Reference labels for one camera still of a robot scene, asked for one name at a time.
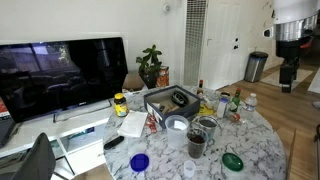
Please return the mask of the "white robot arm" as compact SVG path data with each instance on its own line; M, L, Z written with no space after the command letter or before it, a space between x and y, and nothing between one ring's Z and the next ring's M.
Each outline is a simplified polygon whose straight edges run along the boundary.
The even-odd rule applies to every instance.
M311 40L317 25L319 0L274 0L276 55L284 59L279 83L290 93L297 78L301 46Z

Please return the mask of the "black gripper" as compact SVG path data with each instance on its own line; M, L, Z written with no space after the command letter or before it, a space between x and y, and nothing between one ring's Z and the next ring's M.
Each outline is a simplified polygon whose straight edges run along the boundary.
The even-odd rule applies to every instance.
M299 58L285 58L280 66L279 83L283 93L290 93L292 82L297 78L297 69L299 68Z

